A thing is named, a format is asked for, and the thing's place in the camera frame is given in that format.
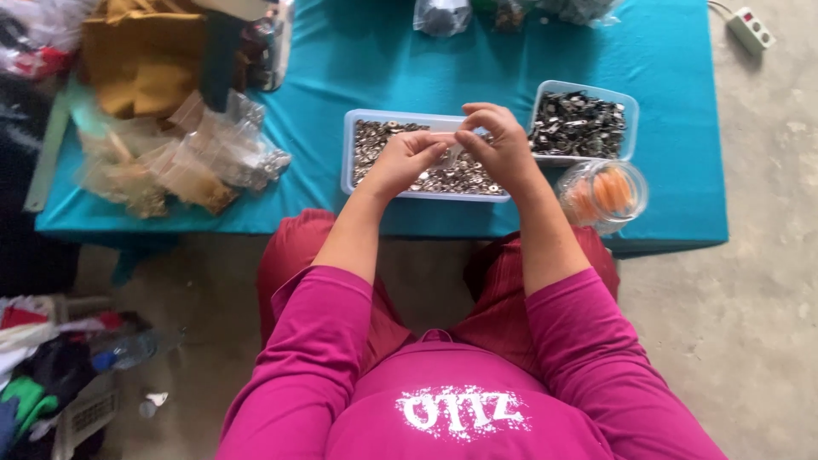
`turquoise tablecloth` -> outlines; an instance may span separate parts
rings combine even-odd
[[[676,250],[726,241],[706,2],[626,0],[616,11],[622,22],[600,29],[556,20],[542,25],[533,14],[523,33],[495,34],[490,19],[478,17],[452,38],[412,31],[412,0],[296,3],[285,82],[276,92],[253,94],[267,106],[265,129],[293,154],[277,186],[261,197],[245,194],[218,218],[179,206],[169,219],[134,219],[122,206],[74,185],[81,152],[69,127],[37,229],[89,241],[104,241],[110,232],[271,233],[282,217],[304,208],[338,211],[344,205],[339,173],[348,110],[458,115],[464,102],[491,101],[508,106],[525,123],[537,85],[558,79],[624,92],[640,104],[633,162],[650,184],[650,202],[609,241],[615,250]],[[397,199],[381,232],[498,237],[518,225],[512,202]]]

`power strip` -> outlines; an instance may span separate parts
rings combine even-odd
[[[730,27],[747,51],[754,56],[760,55],[776,41],[770,30],[748,7],[738,10],[733,19],[727,22],[727,27]]]

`magenta long-sleeve shirt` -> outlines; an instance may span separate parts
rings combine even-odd
[[[372,287],[311,267],[227,413],[217,459],[723,459],[650,366],[593,268],[526,299],[544,381],[450,341],[358,378]]]

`concrete floor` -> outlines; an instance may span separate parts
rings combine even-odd
[[[763,63],[712,13],[731,241],[623,261],[620,305],[653,364],[730,458],[814,459],[818,3],[752,4],[779,39]],[[253,280],[265,242],[188,237],[113,291],[122,309],[188,326],[189,341],[179,354],[124,376],[111,453],[128,460],[212,455],[259,347]],[[380,270],[412,327],[445,326],[465,314],[460,270],[469,251],[468,242],[383,244]],[[114,260],[111,251],[86,248],[77,291],[110,291]],[[137,415],[147,388],[170,393],[151,420]]]

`green fabric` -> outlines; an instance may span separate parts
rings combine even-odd
[[[17,377],[10,381],[0,395],[0,403],[5,403],[15,396],[20,398],[17,414],[14,416],[14,422],[17,425],[15,441],[17,441],[37,420],[54,412],[59,401],[54,395],[45,396],[43,386],[27,376]]]

